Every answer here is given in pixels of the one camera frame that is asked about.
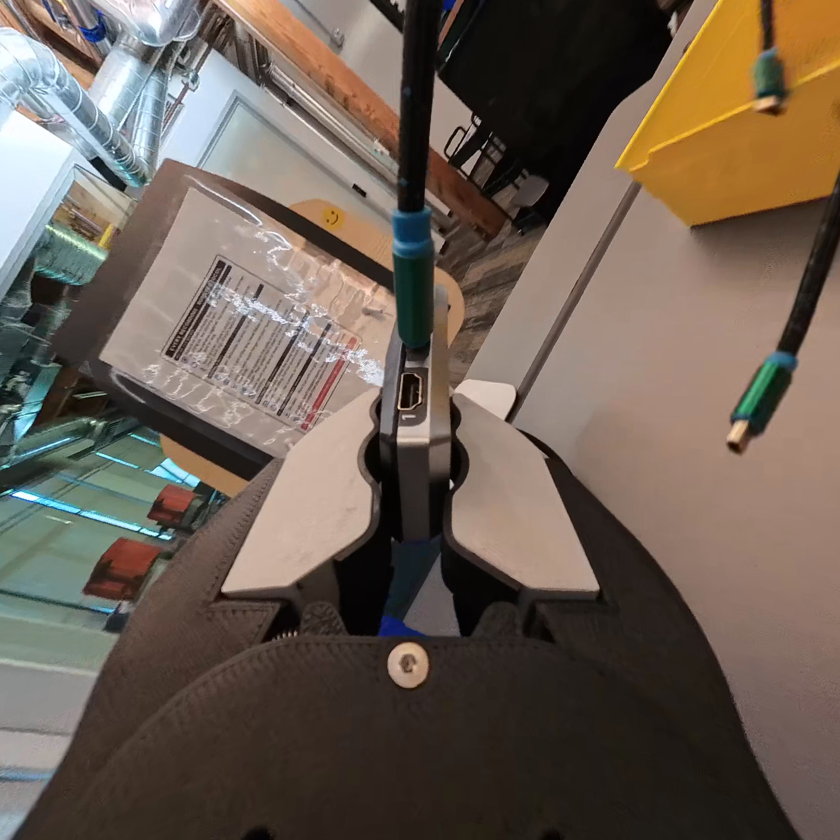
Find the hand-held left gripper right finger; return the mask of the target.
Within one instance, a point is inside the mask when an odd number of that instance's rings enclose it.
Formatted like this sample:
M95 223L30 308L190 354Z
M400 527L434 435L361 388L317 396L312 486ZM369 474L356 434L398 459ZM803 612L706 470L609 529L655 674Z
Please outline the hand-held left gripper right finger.
M451 403L458 423L447 546L519 599L597 598L601 587L543 453L467 395Z

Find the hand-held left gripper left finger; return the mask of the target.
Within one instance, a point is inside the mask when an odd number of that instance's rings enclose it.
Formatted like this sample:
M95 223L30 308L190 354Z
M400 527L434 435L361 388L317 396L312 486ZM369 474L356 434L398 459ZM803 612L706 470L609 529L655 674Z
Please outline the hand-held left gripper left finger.
M381 394L367 389L290 450L222 584L226 597L340 597L338 563L380 520L364 454Z

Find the grey hdmi switch hub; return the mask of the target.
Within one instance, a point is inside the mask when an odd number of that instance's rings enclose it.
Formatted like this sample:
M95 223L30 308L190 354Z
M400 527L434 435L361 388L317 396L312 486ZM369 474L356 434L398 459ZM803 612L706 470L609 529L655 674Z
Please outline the grey hdmi switch hub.
M382 509L394 539L423 543L443 528L452 476L448 291L434 286L430 341L409 350L394 331L380 409Z

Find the blue plastic storage bin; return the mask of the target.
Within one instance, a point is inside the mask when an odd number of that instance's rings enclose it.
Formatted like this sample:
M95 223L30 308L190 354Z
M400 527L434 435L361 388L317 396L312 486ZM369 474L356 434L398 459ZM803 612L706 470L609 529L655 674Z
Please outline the blue plastic storage bin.
M388 587L378 635L421 636L405 623L440 554L440 537L429 541L392 541L392 578Z

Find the yellow plastic storage bin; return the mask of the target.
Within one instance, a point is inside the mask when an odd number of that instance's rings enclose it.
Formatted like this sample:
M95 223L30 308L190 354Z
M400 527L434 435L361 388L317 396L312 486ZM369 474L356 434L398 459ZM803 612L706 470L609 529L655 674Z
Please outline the yellow plastic storage bin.
M758 2L721 1L615 168L687 226L828 196L839 158L839 2L773 2L785 110L754 109Z

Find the red canister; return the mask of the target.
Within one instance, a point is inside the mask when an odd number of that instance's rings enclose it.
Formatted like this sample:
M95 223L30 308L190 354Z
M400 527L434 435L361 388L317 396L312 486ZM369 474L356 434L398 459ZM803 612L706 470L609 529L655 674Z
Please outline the red canister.
M167 484L152 502L148 519L165 529L178 529L197 500L198 496L190 488Z
M106 601L131 601L160 554L161 548L151 543L117 539L95 563L81 593Z

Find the silver insulated pipe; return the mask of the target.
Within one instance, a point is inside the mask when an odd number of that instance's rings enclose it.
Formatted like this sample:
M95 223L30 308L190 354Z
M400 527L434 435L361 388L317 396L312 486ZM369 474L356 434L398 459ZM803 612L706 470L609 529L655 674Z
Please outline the silver insulated pipe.
M117 34L88 94L121 130L165 48L195 36L204 1L92 1Z

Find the silver spiral elbow duct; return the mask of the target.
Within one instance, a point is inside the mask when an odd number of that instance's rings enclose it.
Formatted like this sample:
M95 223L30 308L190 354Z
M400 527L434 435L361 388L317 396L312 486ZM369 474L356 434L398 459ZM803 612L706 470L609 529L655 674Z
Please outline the silver spiral elbow duct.
M154 168L136 152L56 54L13 28L1 29L1 123L25 96L42 101L129 186L146 186Z

